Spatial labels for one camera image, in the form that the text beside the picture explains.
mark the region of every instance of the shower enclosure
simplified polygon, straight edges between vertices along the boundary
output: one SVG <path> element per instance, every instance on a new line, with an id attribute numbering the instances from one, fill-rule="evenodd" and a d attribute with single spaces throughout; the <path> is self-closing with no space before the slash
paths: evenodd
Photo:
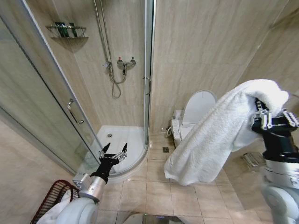
<path id="1" fill-rule="evenodd" d="M 2 116 L 72 173 L 93 172 L 106 144 L 113 154 L 128 143 L 111 182 L 132 175 L 148 148 L 154 1 L 0 6 Z"/>

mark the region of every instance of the corner shelf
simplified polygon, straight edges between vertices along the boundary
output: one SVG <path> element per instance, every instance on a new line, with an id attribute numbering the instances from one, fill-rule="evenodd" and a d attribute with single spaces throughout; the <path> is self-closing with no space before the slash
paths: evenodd
<path id="1" fill-rule="evenodd" d="M 78 26 L 56 26 L 49 25 L 46 28 L 50 31 L 52 39 L 87 39 L 88 36 L 85 35 L 86 27 L 78 27 Z M 62 32 L 66 29 L 68 36 L 62 36 Z"/>

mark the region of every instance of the white toilet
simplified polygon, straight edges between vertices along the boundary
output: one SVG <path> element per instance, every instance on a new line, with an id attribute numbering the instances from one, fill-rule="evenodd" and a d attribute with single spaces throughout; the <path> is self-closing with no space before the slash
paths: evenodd
<path id="1" fill-rule="evenodd" d="M 200 90 L 191 96 L 183 110 L 175 110 L 171 120 L 171 131 L 177 147 L 195 124 L 215 105 L 216 96 L 209 90 Z"/>

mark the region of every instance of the towel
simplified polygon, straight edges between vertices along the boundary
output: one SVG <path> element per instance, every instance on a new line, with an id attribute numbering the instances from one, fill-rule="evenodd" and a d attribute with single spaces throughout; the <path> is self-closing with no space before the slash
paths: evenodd
<path id="1" fill-rule="evenodd" d="M 255 98 L 276 116 L 288 93 L 267 79 L 247 81 L 226 93 L 170 155 L 164 165 L 165 177 L 181 185 L 212 182 L 231 152 L 259 137 L 250 128 Z"/>
<path id="2" fill-rule="evenodd" d="M 36 224 L 55 224 L 61 211 L 70 203 L 71 190 L 67 190 L 61 201 L 47 211 Z"/>

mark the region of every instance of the red wire basket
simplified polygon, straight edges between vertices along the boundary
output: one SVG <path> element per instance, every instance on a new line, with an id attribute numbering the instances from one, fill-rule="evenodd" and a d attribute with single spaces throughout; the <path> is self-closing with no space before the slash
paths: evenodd
<path id="1" fill-rule="evenodd" d="M 49 211 L 54 205 L 59 203 L 66 193 L 67 190 L 71 190 L 71 198 L 75 200 L 79 198 L 79 190 L 71 185 L 69 182 L 65 180 L 58 180 L 55 181 L 50 190 L 48 191 L 45 199 L 43 200 L 41 206 L 39 206 L 36 214 L 34 215 L 33 219 L 31 220 L 30 224 L 36 224 L 37 221 L 47 212 Z"/>

